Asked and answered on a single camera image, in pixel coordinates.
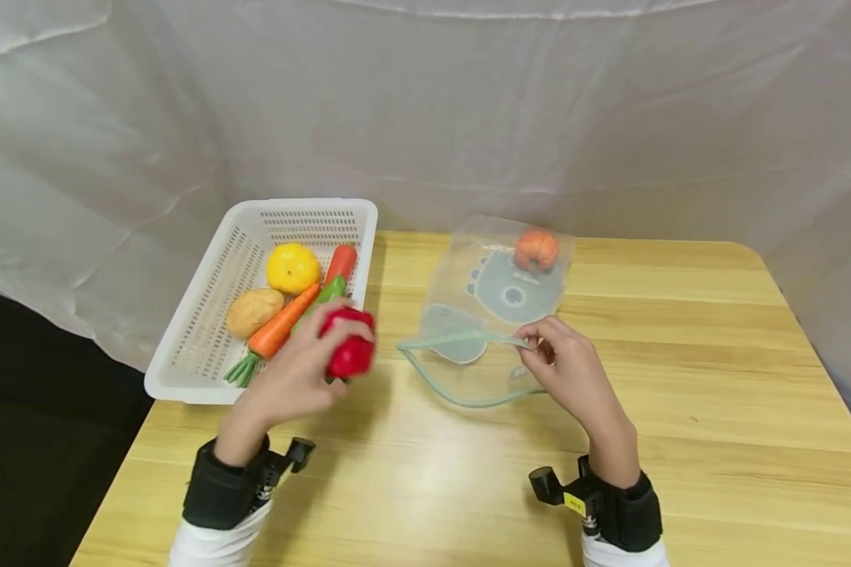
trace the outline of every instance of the white plastic basket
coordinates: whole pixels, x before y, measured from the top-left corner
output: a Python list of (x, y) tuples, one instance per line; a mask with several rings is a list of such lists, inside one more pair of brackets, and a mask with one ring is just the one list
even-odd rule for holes
[(328, 270), (338, 244), (354, 244), (359, 259), (348, 282), (361, 308), (366, 297), (378, 209), (363, 198), (271, 198), (230, 209), (145, 372), (145, 390), (159, 400), (232, 404), (242, 389), (222, 377), (246, 352), (224, 326), (230, 303), (268, 285), (266, 259), (277, 244), (302, 243)]

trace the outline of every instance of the wooden table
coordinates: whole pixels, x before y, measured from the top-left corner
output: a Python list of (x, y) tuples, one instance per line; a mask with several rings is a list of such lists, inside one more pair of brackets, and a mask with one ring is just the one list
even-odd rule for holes
[[(382, 232), (373, 375), (277, 489), (253, 565), (580, 565), (579, 517), (526, 474), (576, 474), (585, 435), (547, 396), (446, 406), (394, 350), (446, 235)], [(851, 567), (851, 417), (764, 263), (730, 243), (582, 239), (561, 317), (598, 346), (641, 434), (673, 565)], [(196, 449), (226, 407), (156, 402), (73, 565), (164, 565)]]

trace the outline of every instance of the black wrist strap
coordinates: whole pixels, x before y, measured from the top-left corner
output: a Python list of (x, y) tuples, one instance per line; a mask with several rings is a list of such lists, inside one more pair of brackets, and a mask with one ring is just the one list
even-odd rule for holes
[(243, 468), (218, 461), (214, 456), (215, 441), (203, 444), (196, 454), (183, 502), (183, 519), (200, 528), (231, 530), (253, 506), (268, 455), (269, 438), (265, 435), (259, 452)]
[(645, 551), (659, 541), (663, 533), (662, 510), (645, 472), (640, 472), (640, 480), (634, 486), (624, 490), (596, 476), (588, 455), (583, 455), (578, 464), (581, 480), (591, 479), (603, 498), (596, 521), (605, 541), (630, 553)]
[(611, 545), (638, 553), (662, 537), (662, 512), (652, 482), (640, 472), (640, 480), (627, 490), (604, 482), (590, 468), (589, 456), (578, 461), (580, 478), (562, 486), (551, 466), (530, 472), (533, 493), (547, 505), (564, 505), (583, 518), (583, 533), (601, 536)]
[(248, 514), (268, 502), (290, 465), (294, 473), (305, 468), (314, 449), (311, 441), (294, 437), (284, 456), (269, 451), (269, 438), (265, 435), (250, 464), (240, 468), (218, 461), (215, 441), (199, 448), (183, 501), (183, 519), (212, 530), (233, 530)]

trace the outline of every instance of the black floor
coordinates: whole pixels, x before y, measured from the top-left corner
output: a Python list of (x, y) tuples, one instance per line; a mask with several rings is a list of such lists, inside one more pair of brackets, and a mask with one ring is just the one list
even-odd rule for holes
[(0, 565), (68, 565), (139, 431), (143, 375), (0, 297)]

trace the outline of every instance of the clear ziplock bag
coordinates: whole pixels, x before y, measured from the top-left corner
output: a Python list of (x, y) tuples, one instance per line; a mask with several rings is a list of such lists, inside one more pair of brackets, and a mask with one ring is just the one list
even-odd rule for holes
[(542, 392), (514, 338), (558, 309), (576, 239), (513, 220), (472, 217), (451, 237), (429, 285), (419, 334), (397, 350), (435, 392), (490, 407)]

